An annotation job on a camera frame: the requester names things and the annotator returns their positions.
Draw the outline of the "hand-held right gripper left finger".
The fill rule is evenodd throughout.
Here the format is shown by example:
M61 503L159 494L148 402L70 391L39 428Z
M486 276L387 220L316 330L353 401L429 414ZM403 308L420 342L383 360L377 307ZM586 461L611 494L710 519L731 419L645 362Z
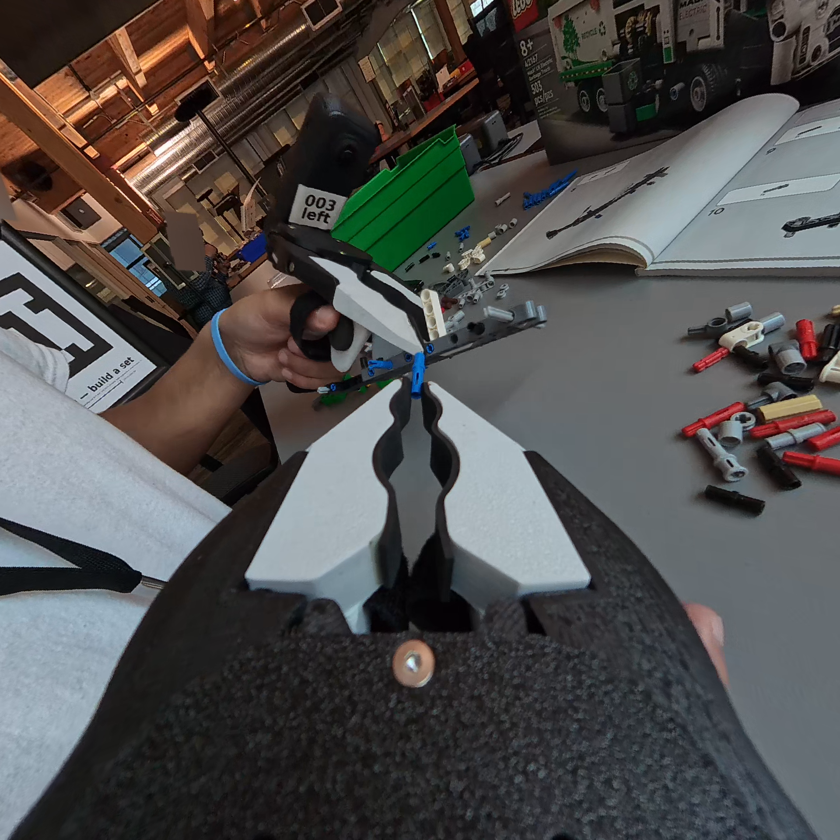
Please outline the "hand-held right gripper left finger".
M251 590L332 601L370 632L365 604L403 564L391 476L410 414L410 384L393 382L306 450L245 573Z

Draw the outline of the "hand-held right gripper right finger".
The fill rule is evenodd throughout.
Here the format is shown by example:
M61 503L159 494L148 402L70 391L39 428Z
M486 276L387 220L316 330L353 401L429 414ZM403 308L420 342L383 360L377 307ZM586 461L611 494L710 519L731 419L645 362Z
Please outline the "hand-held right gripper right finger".
M526 450L442 386L424 385L429 465L440 485L430 581L484 613L526 595L582 591L592 575Z

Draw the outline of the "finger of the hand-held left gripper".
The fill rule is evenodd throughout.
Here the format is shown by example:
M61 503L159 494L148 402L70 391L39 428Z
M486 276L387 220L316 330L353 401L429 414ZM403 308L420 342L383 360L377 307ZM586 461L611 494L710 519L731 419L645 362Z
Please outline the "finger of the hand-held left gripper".
M397 289L398 282L386 279L385 289L395 293L396 303L383 294L366 286L356 275L336 275L337 286L332 295L332 306L353 322L359 323L373 335L410 354L424 349L424 332L417 332L409 314L419 315L420 326L426 327L425 311L421 298L405 289Z
M403 287L418 295L397 279L393 274L378 266L344 265L335 259L312 257L308 259L308 286L332 302L337 286L336 275L356 275L366 286L380 291L390 302L396 303L396 294L385 289L386 279L398 282L397 289Z

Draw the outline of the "dark grey lego beam assembly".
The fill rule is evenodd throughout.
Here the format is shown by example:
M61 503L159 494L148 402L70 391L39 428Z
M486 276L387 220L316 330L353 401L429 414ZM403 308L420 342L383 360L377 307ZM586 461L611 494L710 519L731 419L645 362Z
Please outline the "dark grey lego beam assembly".
M427 342L426 374L429 368L459 354L476 350L486 344L509 338L522 331L543 328L548 321L548 311L543 305L528 300L511 308L487 306L482 309L481 318L469 320L465 315L459 329ZM342 380L320 386L317 394L321 400L337 397L338 394L362 391L366 388L405 377L411 388L411 371L414 354L398 349L386 340L372 335L371 347L362 350L358 374L345 374Z

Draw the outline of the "person's left forearm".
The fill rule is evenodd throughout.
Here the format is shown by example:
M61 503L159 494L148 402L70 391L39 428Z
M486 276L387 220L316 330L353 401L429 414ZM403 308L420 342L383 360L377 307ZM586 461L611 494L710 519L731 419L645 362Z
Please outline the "person's left forearm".
M254 389L222 361L208 325L147 392L109 408L101 417L161 462L187 475L209 453Z

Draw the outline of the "scattered grey lego pieces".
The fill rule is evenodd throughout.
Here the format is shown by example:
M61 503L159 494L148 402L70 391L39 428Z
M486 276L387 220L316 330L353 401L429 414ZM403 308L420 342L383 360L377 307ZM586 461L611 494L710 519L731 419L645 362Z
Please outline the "scattered grey lego pieces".
M485 296L499 301L508 294L508 283L502 282L497 287L491 273L480 273L479 269L487 261L488 248L518 227L518 218L512 217L506 223L496 225L483 239L472 242L471 228L464 226L455 231L457 253L440 251L437 243L433 242L428 245L426 253L404 267L400 280L422 299L433 337L454 333L465 320L465 309L482 302ZM445 260L439 278L423 279L416 275L417 267L436 259Z

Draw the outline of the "pile of blue lego pins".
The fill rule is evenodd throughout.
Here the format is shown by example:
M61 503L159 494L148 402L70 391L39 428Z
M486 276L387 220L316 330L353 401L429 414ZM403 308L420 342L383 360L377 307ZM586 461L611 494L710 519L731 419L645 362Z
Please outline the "pile of blue lego pins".
M537 207L549 200L554 199L557 195L561 194L565 189L567 189L571 183L574 182L574 179L577 175L577 171L572 171L569 174L561 177L560 179L552 182L549 186L539 190L537 192L524 192L522 195L522 209L524 211L528 211L534 207Z

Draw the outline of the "pile of red grey lego pins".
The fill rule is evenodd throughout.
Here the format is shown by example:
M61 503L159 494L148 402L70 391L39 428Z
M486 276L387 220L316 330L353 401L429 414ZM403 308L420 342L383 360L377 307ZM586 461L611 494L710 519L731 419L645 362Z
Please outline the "pile of red grey lego pins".
M817 328L808 318L788 323L780 311L757 317L743 301L688 327L684 339L710 345L689 373L731 361L753 377L756 389L680 430L700 446L723 483L707 486L706 499L752 516L764 511L764 500L733 488L748 477L746 455L777 490L799 489L798 469L838 476L838 454L824 456L838 450L838 407L817 393L824 386L838 389L838 307Z

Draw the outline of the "lego instruction booklet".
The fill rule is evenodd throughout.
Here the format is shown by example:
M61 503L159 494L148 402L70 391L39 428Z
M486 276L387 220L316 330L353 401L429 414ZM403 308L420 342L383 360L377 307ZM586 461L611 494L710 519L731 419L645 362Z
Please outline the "lego instruction booklet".
M838 231L839 102L771 93L575 177L479 273L838 278Z

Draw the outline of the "lego set box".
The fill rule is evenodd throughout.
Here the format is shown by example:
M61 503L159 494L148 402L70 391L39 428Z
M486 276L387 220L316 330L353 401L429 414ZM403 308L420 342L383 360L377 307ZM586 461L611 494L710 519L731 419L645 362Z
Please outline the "lego set box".
M669 137L742 98L838 98L838 1L516 1L507 10L552 165Z

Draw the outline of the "person's left hand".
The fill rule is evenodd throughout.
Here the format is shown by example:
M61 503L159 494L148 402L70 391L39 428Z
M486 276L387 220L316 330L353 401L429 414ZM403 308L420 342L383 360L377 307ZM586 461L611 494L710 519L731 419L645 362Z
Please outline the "person's left hand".
M247 377L257 382L286 382L306 391L340 378L330 359L309 359L292 337L292 306L308 291L302 284L260 291L240 299L221 315L220 338L232 362Z

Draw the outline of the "person's right hand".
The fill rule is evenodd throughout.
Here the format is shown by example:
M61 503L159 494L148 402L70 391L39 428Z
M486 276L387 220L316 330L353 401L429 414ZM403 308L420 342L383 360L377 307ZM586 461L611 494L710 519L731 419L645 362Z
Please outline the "person's right hand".
M696 629L718 677L725 687L729 687L728 667L725 659L725 629L718 613L706 605L683 602L682 605L689 620Z

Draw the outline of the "green plastic bin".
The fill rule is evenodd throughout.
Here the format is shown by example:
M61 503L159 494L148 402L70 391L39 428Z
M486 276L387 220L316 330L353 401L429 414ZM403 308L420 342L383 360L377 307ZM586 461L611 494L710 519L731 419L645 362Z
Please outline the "green plastic bin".
M474 199L456 129L450 127L355 192L332 236L394 270Z

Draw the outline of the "black lamp on pole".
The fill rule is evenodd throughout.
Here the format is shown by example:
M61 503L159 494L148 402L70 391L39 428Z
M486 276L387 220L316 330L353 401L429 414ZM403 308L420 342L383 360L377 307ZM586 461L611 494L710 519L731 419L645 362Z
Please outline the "black lamp on pole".
M175 120L184 126L184 131L176 144L177 160L183 172L189 166L201 171L225 154L232 161L237 160L220 122L227 104L227 98L210 80L199 83L178 101Z

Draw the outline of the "blue wristband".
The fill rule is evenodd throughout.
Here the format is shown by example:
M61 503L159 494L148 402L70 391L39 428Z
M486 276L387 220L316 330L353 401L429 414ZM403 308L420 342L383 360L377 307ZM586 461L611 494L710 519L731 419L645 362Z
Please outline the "blue wristband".
M237 364L232 359L232 357L230 356L230 354L228 353L228 351L227 351L227 349L224 345L224 341L223 341L222 334L220 332L220 326L219 326L220 319L226 311L227 311L226 309L222 309L220 311L217 311L213 315L213 317L211 318L211 321L209 322L209 330L210 330L210 334L211 334L211 341L212 341L213 347L214 347L214 349L217 353L218 359L220 360L220 362L222 363L222 365L226 369L226 371L228 373L230 373L237 381L242 382L242 383L244 383L246 385L249 385L251 387L260 387L262 385L267 384L267 381L255 380L255 379L251 378L250 376L248 376L243 371L241 371L239 369L239 367L237 366Z

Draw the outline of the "grey box device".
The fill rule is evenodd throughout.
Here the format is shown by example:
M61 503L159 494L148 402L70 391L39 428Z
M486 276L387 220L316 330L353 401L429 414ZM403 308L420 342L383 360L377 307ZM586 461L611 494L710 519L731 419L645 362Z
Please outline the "grey box device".
M466 168L470 171L509 142L508 129L499 110L457 126L456 137Z

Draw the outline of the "person's white shirt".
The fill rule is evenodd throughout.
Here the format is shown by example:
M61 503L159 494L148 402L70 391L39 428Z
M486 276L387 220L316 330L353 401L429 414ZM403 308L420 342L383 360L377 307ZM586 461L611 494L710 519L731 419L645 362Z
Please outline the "person's white shirt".
M2 329L2 518L167 581L229 507L68 396L69 378L61 352ZM76 747L153 599L2 597L2 838Z

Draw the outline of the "black framed marker sign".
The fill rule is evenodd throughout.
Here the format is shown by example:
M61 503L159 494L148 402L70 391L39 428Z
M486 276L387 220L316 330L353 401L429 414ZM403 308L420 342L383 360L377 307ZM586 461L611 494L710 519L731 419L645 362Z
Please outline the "black framed marker sign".
M59 351L69 397L102 413L161 378L163 357L109 308L6 222L1 239L1 326Z

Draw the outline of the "silver ventilation duct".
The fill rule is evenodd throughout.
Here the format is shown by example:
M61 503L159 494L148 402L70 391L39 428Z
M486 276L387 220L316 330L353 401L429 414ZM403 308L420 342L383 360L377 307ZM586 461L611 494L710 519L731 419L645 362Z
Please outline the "silver ventilation duct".
M182 175L208 153L219 151L216 135L233 144L269 115L270 107L302 92L302 82L311 75L303 61L277 62L262 71L255 67L227 78L220 96L205 110L206 121L195 117L164 144L163 151L142 170L129 177L140 193L150 194L174 176Z

